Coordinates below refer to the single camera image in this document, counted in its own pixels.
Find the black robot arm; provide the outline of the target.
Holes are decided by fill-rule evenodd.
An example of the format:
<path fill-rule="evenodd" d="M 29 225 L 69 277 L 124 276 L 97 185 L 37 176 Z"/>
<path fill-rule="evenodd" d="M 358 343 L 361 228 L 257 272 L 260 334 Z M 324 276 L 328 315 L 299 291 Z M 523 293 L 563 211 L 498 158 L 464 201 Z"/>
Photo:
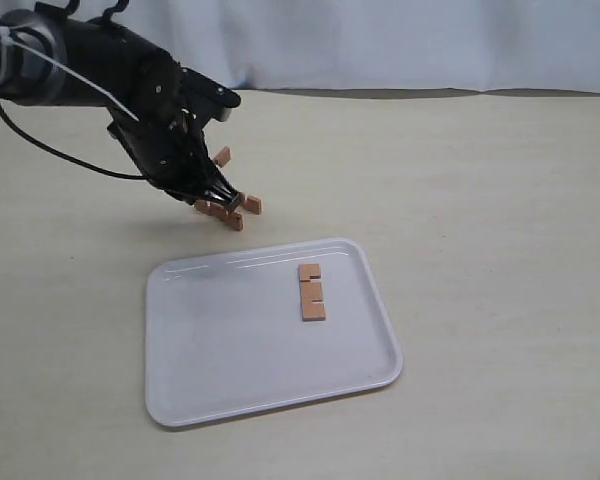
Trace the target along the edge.
<path fill-rule="evenodd" d="M 0 17 L 2 101 L 19 106 L 106 109 L 109 135 L 146 181 L 178 201 L 233 211 L 242 195 L 209 154 L 204 128 L 241 103 L 231 89 L 182 65 L 160 46 L 112 20 L 117 2 L 87 21 L 38 2 Z"/>

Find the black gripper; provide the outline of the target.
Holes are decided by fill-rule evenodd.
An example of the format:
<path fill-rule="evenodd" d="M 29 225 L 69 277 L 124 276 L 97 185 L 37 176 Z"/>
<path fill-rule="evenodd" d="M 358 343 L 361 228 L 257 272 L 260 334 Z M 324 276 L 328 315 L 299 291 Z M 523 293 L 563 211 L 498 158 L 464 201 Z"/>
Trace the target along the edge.
<path fill-rule="evenodd" d="M 234 212 L 240 205 L 242 193 L 211 160 L 195 121 L 165 127 L 114 117 L 107 130 L 152 187 L 191 206 L 206 202 Z"/>

